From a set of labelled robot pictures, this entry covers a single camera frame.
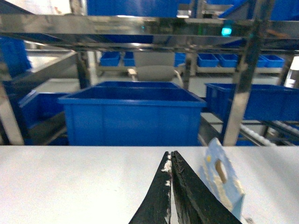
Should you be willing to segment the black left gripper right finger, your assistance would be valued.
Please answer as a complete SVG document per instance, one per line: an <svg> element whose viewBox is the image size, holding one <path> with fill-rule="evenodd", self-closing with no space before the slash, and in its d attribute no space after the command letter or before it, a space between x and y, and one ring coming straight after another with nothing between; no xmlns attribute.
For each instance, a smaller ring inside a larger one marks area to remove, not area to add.
<svg viewBox="0 0 299 224"><path fill-rule="evenodd" d="M171 152L172 185L180 224L239 224L178 151Z"/></svg>

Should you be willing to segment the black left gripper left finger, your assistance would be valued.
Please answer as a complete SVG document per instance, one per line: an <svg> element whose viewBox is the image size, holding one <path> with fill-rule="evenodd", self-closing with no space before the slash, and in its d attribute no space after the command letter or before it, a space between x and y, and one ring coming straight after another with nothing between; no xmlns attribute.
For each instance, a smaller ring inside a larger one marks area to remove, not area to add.
<svg viewBox="0 0 299 224"><path fill-rule="evenodd" d="M130 220L131 224L171 222L171 169L171 155L165 152L144 200Z"/></svg>

